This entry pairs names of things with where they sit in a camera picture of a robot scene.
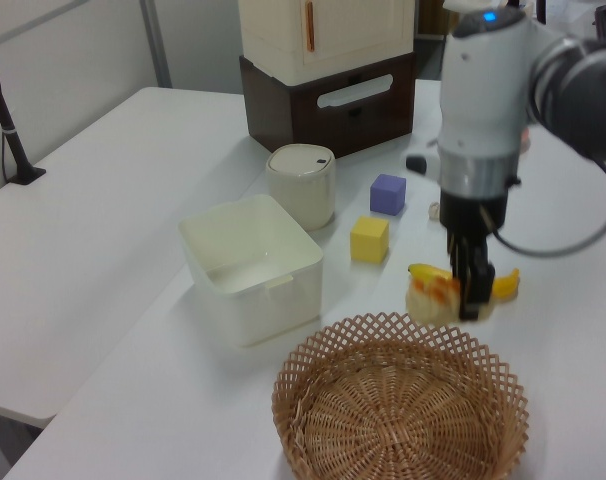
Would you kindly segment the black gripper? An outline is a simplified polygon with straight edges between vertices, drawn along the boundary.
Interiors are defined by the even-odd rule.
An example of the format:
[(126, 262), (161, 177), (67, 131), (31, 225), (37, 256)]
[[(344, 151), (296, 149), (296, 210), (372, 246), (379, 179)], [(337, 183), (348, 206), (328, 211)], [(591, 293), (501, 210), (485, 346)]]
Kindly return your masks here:
[(481, 308), (489, 304), (495, 268), (481, 241), (503, 226), (507, 202), (507, 195), (466, 199), (440, 193), (440, 223), (447, 231), (452, 275), (460, 282), (459, 318), (463, 321), (478, 320)]

